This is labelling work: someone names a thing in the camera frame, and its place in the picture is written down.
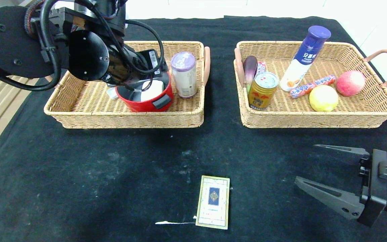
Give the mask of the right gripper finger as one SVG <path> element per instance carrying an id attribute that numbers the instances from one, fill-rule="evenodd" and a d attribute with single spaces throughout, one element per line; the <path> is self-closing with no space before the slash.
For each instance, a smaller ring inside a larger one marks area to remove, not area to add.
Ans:
<path id="1" fill-rule="evenodd" d="M 345 219 L 358 219 L 364 211 L 364 204 L 357 195 L 336 189 L 299 176 L 295 184 Z"/>
<path id="2" fill-rule="evenodd" d="M 315 147 L 321 147 L 331 150 L 338 150 L 346 153 L 357 154 L 360 156 L 362 160 L 369 160 L 370 153 L 367 152 L 364 148 L 356 148 L 356 147 L 343 147 L 343 146 L 335 146 L 335 145 L 324 145 L 324 144 L 314 144 Z"/>

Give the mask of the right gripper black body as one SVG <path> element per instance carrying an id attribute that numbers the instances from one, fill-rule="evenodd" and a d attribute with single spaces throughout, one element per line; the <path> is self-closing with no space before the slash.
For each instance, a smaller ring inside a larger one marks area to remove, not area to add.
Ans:
<path id="1" fill-rule="evenodd" d="M 361 166 L 363 187 L 360 202 L 364 211 L 357 221 L 372 227 L 383 211 L 387 212 L 387 152 L 372 150 L 370 160 Z"/>

